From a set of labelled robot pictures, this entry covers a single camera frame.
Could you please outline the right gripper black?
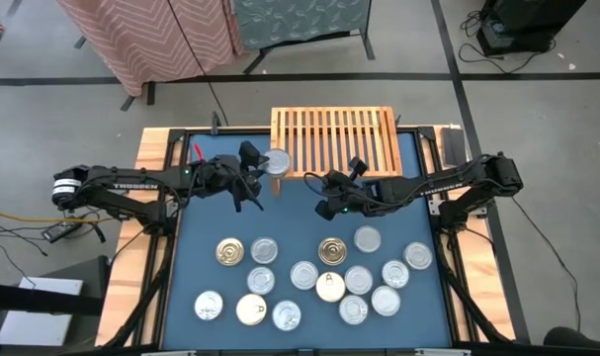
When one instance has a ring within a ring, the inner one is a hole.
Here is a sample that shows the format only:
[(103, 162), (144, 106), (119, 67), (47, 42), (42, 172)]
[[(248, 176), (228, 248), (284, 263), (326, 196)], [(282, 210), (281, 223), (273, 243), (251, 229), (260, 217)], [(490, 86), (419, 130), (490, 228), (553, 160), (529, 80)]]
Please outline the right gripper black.
[(369, 196), (349, 176), (340, 171), (330, 170), (322, 179), (320, 195), (315, 212), (322, 218), (332, 221), (337, 214), (360, 213), (370, 216)]

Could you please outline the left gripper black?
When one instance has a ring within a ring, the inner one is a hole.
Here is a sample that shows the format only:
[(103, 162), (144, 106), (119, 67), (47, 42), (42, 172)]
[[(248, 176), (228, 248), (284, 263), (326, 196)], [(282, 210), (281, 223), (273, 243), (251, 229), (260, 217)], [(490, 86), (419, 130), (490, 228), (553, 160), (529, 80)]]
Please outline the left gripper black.
[(262, 158), (241, 163), (236, 156), (217, 155), (198, 167), (198, 197), (228, 192), (237, 211), (242, 210), (244, 201), (263, 210), (258, 201), (262, 189), (259, 179), (267, 173), (268, 162), (269, 158)]

